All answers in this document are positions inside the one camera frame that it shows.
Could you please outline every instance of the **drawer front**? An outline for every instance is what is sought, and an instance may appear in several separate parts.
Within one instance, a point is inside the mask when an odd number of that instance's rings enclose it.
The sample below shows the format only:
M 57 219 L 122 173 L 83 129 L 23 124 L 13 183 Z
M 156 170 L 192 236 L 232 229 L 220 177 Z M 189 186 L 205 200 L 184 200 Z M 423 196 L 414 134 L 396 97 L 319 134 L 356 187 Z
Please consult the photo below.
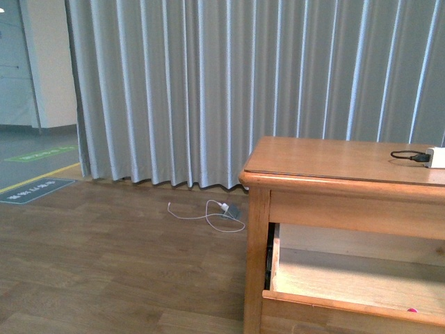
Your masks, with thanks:
M 333 305 L 317 305 L 317 303 L 283 300 L 280 294 L 263 293 L 263 309 L 261 314 L 261 334 L 444 334 L 441 325 L 415 322 L 416 316 L 406 312 L 407 319 L 396 319 L 377 316 L 359 310 L 344 310 Z
M 272 191 L 270 222 L 445 240 L 443 203 Z

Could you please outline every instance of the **white charging cable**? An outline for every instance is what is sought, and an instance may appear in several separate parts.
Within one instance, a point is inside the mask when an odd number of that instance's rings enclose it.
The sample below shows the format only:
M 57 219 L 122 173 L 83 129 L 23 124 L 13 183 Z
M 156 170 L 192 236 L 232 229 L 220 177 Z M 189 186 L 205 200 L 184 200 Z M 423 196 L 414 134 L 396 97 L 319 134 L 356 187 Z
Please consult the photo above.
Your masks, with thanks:
M 224 211 L 224 214 L 208 214 L 208 211 L 209 211 L 209 203 L 210 203 L 210 202 L 214 202 L 214 203 L 218 204 L 218 205 L 220 206 L 221 210 Z M 224 233 L 235 233 L 235 232 L 240 232 L 240 231 L 242 231 L 242 230 L 245 229 L 245 224 L 244 224 L 242 221 L 239 221 L 238 219 L 234 218 L 234 217 L 230 214 L 230 212 L 227 212 L 227 210 L 229 209 L 229 205 L 227 205 L 226 203 L 219 203 L 219 202 L 216 202 L 215 200 L 208 200 L 207 203 L 206 203 L 206 214 L 205 214 L 205 216 L 201 216 L 201 217 L 179 217 L 178 215 L 176 215 L 176 214 L 174 214 L 173 212 L 170 211 L 170 204 L 171 204 L 171 202 L 168 203 L 167 211 L 170 212 L 170 214 L 172 214 L 172 216 L 174 216 L 174 217 L 176 217 L 176 218 L 178 218 L 178 219 L 186 219 L 186 220 L 192 220 L 192 219 L 193 219 L 193 220 L 194 220 L 194 219 L 203 219 L 203 218 L 205 218 L 206 221 L 207 221 L 207 223 L 208 223 L 211 227 L 213 227 L 215 230 L 217 230 L 217 231 L 219 231 L 219 232 L 224 232 Z M 231 219 L 231 220 L 233 220 L 233 221 L 237 221 L 237 222 L 240 223 L 243 227 L 242 227 L 242 228 L 239 228 L 239 229 L 237 229 L 237 230 L 220 230 L 219 228 L 217 228 L 216 226 L 214 226 L 214 225 L 210 222 L 210 220 L 209 220 L 209 217 L 210 217 L 210 216 L 219 216 L 219 217 L 224 216 L 224 217 L 226 217 L 226 218 L 228 218 L 228 219 Z

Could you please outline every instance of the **gray floor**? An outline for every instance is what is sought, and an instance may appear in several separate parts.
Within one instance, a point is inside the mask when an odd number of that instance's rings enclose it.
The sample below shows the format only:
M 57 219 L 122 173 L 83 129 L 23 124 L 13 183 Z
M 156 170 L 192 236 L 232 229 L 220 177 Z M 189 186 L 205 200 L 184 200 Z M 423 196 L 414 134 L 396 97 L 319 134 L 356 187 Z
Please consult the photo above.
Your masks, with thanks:
M 30 162 L 5 161 L 7 158 L 62 145 L 77 145 L 77 133 L 40 136 L 0 131 L 0 190 L 79 162 L 77 150 Z

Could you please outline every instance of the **table leg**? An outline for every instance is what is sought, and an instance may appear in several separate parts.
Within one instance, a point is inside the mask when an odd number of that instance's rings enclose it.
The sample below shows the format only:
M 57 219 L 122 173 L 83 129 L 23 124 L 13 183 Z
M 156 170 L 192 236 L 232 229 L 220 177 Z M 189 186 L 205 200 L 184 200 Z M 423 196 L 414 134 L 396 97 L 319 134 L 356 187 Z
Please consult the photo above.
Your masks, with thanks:
M 258 334 L 261 325 L 261 293 L 266 272 L 266 248 L 270 191 L 249 190 L 248 252 L 245 275 L 244 334 Z

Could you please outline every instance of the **wall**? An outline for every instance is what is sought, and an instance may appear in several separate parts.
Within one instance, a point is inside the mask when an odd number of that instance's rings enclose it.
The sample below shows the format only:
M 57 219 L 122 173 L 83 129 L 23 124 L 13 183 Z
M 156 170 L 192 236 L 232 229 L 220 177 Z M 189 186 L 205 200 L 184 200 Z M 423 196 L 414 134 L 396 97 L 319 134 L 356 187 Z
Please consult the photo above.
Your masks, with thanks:
M 0 125 L 37 127 L 18 0 L 0 0 Z
M 76 124 L 67 18 L 63 0 L 19 0 L 43 128 Z

